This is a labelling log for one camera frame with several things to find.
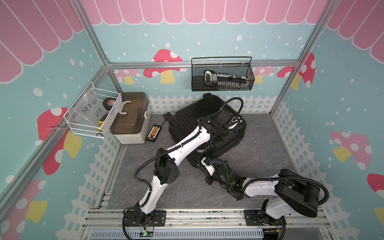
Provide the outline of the black tape roll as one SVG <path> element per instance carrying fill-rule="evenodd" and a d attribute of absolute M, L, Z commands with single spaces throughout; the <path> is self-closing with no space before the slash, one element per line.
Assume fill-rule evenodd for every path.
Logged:
<path fill-rule="evenodd" d="M 110 111 L 116 103 L 115 98 L 106 98 L 103 100 L 103 106 L 107 111 Z"/>

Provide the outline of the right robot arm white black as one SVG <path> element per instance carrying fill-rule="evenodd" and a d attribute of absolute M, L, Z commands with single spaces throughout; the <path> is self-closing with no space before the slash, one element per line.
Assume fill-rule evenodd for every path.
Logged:
<path fill-rule="evenodd" d="M 292 213 L 315 218 L 318 207 L 330 197 L 323 184 L 288 169 L 282 169 L 279 174 L 271 177 L 252 179 L 237 175 L 221 159 L 204 158 L 201 164 L 208 172 L 207 183 L 220 184 L 237 201 L 255 196 L 274 197 L 272 200 L 264 200 L 260 210 L 245 213 L 245 218 L 250 219 L 252 224 L 284 225 L 285 216 Z"/>

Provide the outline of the brown lid storage box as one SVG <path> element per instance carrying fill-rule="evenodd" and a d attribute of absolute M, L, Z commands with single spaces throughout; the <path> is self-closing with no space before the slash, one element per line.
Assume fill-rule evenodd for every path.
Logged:
<path fill-rule="evenodd" d="M 144 92 L 122 93 L 122 107 L 110 128 L 121 144 L 143 144 L 149 130 L 151 110 Z"/>

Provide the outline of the black hard-shell suitcase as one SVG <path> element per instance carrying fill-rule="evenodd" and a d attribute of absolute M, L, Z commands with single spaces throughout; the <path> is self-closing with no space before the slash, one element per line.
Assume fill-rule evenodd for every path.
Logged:
<path fill-rule="evenodd" d="M 175 114 L 163 114 L 169 123 L 169 133 L 175 143 L 180 142 L 196 128 L 202 127 L 210 134 L 210 139 L 193 150 L 187 160 L 194 168 L 202 168 L 201 160 L 206 157 L 218 158 L 244 138 L 247 122 L 240 115 L 244 101 L 234 97 L 226 102 L 210 93 Z"/>

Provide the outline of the socket set in basket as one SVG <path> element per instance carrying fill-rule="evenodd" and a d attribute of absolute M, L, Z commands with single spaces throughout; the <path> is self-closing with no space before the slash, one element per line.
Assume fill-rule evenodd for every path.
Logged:
<path fill-rule="evenodd" d="M 237 90 L 249 87 L 249 81 L 244 76 L 236 78 L 234 75 L 224 75 L 211 71 L 205 71 L 203 78 L 206 87 L 222 87 Z"/>

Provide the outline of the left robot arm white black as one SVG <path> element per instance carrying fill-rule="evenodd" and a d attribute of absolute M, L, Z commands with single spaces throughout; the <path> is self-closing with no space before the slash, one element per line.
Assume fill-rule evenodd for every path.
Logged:
<path fill-rule="evenodd" d="M 142 227 L 153 222 L 154 211 L 166 187 L 180 176 L 178 166 L 188 159 L 193 167 L 203 171 L 209 184 L 216 181 L 234 198 L 242 198 L 243 177 L 235 174 L 218 157 L 238 145 L 245 136 L 247 122 L 228 102 L 210 96 L 193 103 L 174 115 L 166 114 L 172 137 L 178 142 L 143 163 L 134 173 L 137 182 L 148 189 L 135 206 L 124 210 L 123 223 L 130 213 Z"/>

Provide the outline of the plastic bag with writing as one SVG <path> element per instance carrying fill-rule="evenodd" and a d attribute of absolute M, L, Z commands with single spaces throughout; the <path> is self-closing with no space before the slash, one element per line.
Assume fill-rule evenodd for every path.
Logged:
<path fill-rule="evenodd" d="M 99 127 L 101 118 L 107 114 L 107 110 L 98 101 L 95 93 L 84 91 L 79 100 L 73 106 L 77 114 L 77 121 L 87 121 L 90 126 Z"/>

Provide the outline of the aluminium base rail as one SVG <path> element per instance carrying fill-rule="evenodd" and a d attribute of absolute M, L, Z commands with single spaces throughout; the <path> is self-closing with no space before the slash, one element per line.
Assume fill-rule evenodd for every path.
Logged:
<path fill-rule="evenodd" d="M 300 214 L 285 217 L 286 225 L 251 225 L 248 209 L 166 209 L 163 225 L 127 227 L 122 210 L 91 210 L 80 229 L 79 240 L 335 240 L 322 210 L 316 218 Z"/>

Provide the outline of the clear plastic wall bin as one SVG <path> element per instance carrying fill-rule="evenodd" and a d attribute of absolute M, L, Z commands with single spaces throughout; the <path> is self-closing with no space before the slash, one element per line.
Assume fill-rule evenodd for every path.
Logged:
<path fill-rule="evenodd" d="M 122 94 L 89 83 L 64 114 L 74 135 L 103 139 L 122 107 Z"/>

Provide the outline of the black tray orange bits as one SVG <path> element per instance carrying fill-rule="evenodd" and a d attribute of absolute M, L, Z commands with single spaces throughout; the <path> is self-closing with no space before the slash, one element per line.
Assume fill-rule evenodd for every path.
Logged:
<path fill-rule="evenodd" d="M 148 135 L 146 136 L 146 141 L 154 143 L 156 141 L 161 129 L 162 129 L 161 125 L 153 125 L 152 128 L 150 129 Z"/>

